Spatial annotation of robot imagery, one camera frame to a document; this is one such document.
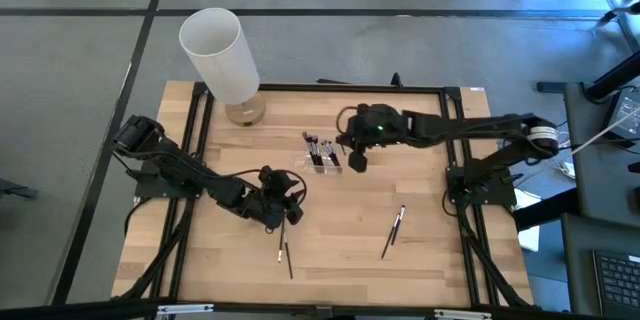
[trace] white cylinder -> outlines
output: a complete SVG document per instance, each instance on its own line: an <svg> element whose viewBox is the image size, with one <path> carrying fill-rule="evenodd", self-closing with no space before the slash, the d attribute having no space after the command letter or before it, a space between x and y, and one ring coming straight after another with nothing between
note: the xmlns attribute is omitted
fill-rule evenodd
<svg viewBox="0 0 640 320"><path fill-rule="evenodd" d="M220 8L198 11L182 24L179 37L217 100L237 105L256 94L260 77L234 13Z"/></svg>

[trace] table leg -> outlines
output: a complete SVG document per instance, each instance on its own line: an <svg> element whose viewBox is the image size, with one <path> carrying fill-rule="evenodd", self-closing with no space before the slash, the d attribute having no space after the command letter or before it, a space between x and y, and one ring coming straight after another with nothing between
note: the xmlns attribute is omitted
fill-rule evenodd
<svg viewBox="0 0 640 320"><path fill-rule="evenodd" d="M537 204L513 212L518 231L558 219L564 213L579 215L576 188L556 194Z"/></svg>
<svg viewBox="0 0 640 320"><path fill-rule="evenodd" d="M541 93L550 94L564 94L564 87L567 83L552 82L552 81L538 81L536 83L536 89Z"/></svg>
<svg viewBox="0 0 640 320"><path fill-rule="evenodd" d="M38 194L38 192L26 186L18 185L18 184L12 183L11 181L0 179L0 198L2 197L2 195L5 195L5 194L17 195L25 199L34 199Z"/></svg>

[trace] keyboard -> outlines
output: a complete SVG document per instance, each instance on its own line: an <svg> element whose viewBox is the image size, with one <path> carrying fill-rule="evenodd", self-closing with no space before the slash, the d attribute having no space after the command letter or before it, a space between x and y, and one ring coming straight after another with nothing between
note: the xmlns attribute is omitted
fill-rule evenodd
<svg viewBox="0 0 640 320"><path fill-rule="evenodd" d="M640 256L596 250L602 316L640 319Z"/></svg>

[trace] white cable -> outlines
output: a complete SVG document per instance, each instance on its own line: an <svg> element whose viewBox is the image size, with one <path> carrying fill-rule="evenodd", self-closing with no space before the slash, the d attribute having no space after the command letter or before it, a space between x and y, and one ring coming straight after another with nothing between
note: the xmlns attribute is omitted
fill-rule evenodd
<svg viewBox="0 0 640 320"><path fill-rule="evenodd" d="M584 144L578 146L575 150L571 151L571 153L565 155L564 157L560 158L559 160L555 161L555 164L558 164L559 161L562 161L566 158L568 158L569 156L573 156L575 154L578 153L578 151L582 151L582 149L586 148L587 146L589 146L592 142L598 140L598 138L600 138L602 135L604 135L606 132L608 132L609 130L613 129L614 127L620 125L622 122L624 122L625 120L627 120L628 118L632 117L633 115L635 115L636 113L640 112L640 107L638 107L637 109L633 110L632 112L628 113L627 115L625 115L624 117L622 117L620 120L614 122L613 124L609 125L608 127L606 127L604 130L600 131L599 133L597 133L596 135L594 135L591 139L587 140L587 142L585 142ZM547 167L551 167L551 165L549 165L548 162L544 163L545 165L547 165ZM529 181L531 178L533 178L534 176L540 174L541 172L543 172L544 170L546 170L546 168L542 168L536 172L534 172L533 174L525 177L524 179L522 179L517 185L514 185L514 188L519 187L520 185L522 185L525 181Z"/></svg>

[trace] wooden table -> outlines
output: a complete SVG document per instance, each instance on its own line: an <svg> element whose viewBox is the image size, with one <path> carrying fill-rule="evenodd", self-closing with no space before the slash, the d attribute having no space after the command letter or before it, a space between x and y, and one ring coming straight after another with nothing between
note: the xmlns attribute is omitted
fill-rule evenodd
<svg viewBox="0 0 640 320"><path fill-rule="evenodd" d="M192 82L168 82L159 122L178 142L187 117ZM489 116L484 90L462 88L466 117ZM179 300L234 303L375 306L469 306L460 235L455 218L441 208L445 189L444 145L406 145L367 151L369 167L357 174L345 166L339 176L318 175L291 165L305 154L301 132L333 139L335 117L344 106L386 103L398 109L440 114L438 97L426 94L263 92L267 113L260 124L238 127L214 104L205 152L221 174L270 165L300 173L309 194L304 217L289 226L294 279L286 261L277 263L279 232L240 219L204 196L197 200L180 284ZM201 114L195 129L200 128ZM193 135L192 148L197 141ZM495 141L471 141L474 157L496 150ZM338 151L341 163L347 159ZM253 175L246 179L257 183ZM131 219L113 295L129 289L155 256L167 199L154 199ZM406 213L395 247L380 254L402 204ZM512 218L499 206L484 206L492 258L520 296L531 293ZM169 287L167 262L162 294ZM487 302L482 266L475 260L481 298Z"/></svg>

